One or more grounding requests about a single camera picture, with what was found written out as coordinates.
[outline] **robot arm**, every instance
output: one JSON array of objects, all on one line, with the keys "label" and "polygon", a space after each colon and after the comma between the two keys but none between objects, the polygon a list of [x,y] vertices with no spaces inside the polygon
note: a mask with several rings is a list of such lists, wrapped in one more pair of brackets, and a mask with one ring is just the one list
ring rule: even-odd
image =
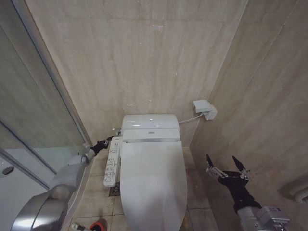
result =
[{"label": "robot arm", "polygon": [[59,231],[67,214],[68,202],[79,187],[87,164],[112,137],[98,141],[84,155],[73,157],[55,175],[50,190],[32,197],[15,219],[11,231]]},{"label": "robot arm", "polygon": [[284,212],[276,207],[261,207],[248,192],[248,172],[243,164],[233,156],[239,172],[221,171],[214,167],[206,155],[207,173],[225,185],[234,200],[234,211],[241,219],[243,231],[283,231],[290,221]]}]

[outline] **toilet lid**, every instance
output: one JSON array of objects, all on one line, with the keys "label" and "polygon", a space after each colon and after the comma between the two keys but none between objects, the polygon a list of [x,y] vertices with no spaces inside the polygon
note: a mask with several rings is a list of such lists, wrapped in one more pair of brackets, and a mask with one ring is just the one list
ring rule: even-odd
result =
[{"label": "toilet lid", "polygon": [[134,231],[178,231],[187,204],[181,142],[123,143],[121,200]]}]

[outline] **beige tile wall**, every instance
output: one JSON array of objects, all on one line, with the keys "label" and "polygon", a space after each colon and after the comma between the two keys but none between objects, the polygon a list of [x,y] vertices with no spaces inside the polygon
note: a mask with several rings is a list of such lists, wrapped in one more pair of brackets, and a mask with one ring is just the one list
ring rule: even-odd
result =
[{"label": "beige tile wall", "polygon": [[281,207],[291,218],[288,230],[308,229],[307,206],[286,196],[290,182],[307,181],[307,8],[306,0],[249,1],[210,96],[218,116],[201,120],[193,137],[221,231],[240,228],[229,192],[205,173],[206,153],[223,170],[235,170],[231,156],[238,157],[252,170],[251,194]]},{"label": "beige tile wall", "polygon": [[[125,114],[195,113],[247,0],[26,0],[91,139]],[[188,146],[198,120],[181,125]]]}]

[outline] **shower enclosure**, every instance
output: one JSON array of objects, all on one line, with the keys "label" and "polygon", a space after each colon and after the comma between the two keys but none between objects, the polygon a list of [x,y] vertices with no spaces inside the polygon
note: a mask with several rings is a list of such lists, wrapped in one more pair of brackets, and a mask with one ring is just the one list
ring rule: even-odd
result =
[{"label": "shower enclosure", "polygon": [[87,136],[11,1],[0,3],[0,224],[49,189]]}]

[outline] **bidet control panel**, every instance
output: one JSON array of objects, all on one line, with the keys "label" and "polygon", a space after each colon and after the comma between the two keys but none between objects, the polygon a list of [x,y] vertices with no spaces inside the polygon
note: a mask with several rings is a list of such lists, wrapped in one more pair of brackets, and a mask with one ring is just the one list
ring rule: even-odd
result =
[{"label": "bidet control panel", "polygon": [[111,139],[104,177],[104,186],[106,187],[113,187],[116,184],[122,141],[123,137],[121,136],[114,136]]}]

